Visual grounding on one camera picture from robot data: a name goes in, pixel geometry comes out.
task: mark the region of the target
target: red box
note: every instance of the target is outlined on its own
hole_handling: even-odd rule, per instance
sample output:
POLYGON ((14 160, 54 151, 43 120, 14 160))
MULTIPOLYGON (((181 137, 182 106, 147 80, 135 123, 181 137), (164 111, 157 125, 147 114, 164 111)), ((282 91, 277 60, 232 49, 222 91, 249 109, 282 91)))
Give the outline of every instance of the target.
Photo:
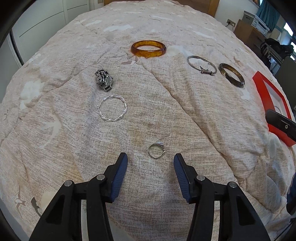
MULTIPOLYGON (((259 71, 253 76, 253 80, 261 97, 265 112, 272 109, 288 119, 292 120, 291 113, 285 97, 282 93, 259 71)), ((276 134, 288 147, 296 144, 286 133, 268 124, 269 131, 276 134)))

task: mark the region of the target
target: orange translucent bangle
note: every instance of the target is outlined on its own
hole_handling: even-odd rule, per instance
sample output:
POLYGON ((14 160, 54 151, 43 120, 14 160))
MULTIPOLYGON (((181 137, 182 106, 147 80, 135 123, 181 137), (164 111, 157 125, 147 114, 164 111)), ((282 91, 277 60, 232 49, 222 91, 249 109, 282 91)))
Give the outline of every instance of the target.
POLYGON ((138 41, 138 42, 134 43, 131 46, 131 52, 138 57, 146 57, 146 58, 157 57, 157 56, 161 56, 161 55, 165 54, 166 46, 163 43, 158 42, 158 41, 142 40, 142 41, 138 41), (140 47, 140 46, 154 46, 154 47, 158 47, 160 49, 157 49, 157 50, 138 49, 138 47, 140 47))

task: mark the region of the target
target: ribbed blue pad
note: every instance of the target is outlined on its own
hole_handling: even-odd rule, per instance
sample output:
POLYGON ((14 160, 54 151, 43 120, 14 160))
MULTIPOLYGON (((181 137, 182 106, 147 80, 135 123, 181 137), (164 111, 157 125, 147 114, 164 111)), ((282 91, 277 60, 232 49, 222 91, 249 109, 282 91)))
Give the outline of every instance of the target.
POLYGON ((293 180, 292 180, 292 186, 289 189, 290 193, 287 194, 287 203, 292 202, 293 198, 296 197, 296 177, 295 176, 293 177, 293 180))
POLYGON ((190 192, 189 192, 189 182, 185 175, 185 172, 179 162, 179 159, 175 156, 174 157, 174 168, 178 178, 179 186, 182 192, 183 198, 189 203, 190 199, 190 192))
POLYGON ((125 154, 121 163, 120 163, 118 171, 114 177, 114 180, 112 182, 112 190, 111 190, 111 195, 110 195, 110 199, 112 202, 114 202, 114 200, 119 195, 121 184, 123 182, 124 175, 126 173, 127 165, 128 165, 128 156, 125 154))

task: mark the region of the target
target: wooden headboard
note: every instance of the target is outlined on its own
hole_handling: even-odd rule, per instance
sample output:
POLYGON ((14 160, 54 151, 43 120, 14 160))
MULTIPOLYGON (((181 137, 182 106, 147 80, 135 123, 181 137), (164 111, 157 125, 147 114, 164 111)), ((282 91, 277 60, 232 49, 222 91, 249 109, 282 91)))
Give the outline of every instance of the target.
MULTIPOLYGON (((116 1, 126 1, 126 0, 104 0, 104 5, 116 1)), ((195 10, 207 13, 212 17, 215 17, 219 1, 220 0, 177 0, 182 5, 188 5, 195 10)))

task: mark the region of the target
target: power outlet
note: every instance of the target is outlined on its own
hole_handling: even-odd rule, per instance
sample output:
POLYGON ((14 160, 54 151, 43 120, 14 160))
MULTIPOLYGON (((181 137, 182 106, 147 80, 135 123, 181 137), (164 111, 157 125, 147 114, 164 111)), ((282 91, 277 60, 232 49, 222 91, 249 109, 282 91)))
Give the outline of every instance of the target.
POLYGON ((227 22, 226 23, 228 23, 229 25, 231 25, 231 26, 235 26, 235 22, 234 21, 231 21, 230 19, 227 19, 227 22))

